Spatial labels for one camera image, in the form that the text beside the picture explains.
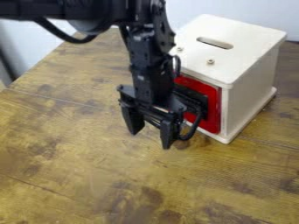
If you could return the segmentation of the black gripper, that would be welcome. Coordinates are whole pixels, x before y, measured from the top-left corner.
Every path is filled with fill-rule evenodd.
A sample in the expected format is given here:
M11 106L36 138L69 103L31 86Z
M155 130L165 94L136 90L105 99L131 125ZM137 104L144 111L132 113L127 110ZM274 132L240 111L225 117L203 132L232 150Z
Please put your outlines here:
M132 86L119 86L121 114L132 135L145 122L160 125L163 148L168 150L180 135L185 106L173 94L173 79L180 66L173 67L176 56L175 33L149 27L121 27L121 38L129 55Z

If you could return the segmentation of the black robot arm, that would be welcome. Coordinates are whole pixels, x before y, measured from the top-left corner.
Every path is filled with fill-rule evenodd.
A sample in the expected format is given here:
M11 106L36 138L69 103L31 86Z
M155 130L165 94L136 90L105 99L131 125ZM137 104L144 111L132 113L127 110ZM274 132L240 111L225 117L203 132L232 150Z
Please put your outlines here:
M180 58L164 0L0 0L0 18L32 21L72 44L91 42L113 25L129 55L133 84L120 85L125 126L136 134L151 123L168 149L181 139L185 106L175 97Z

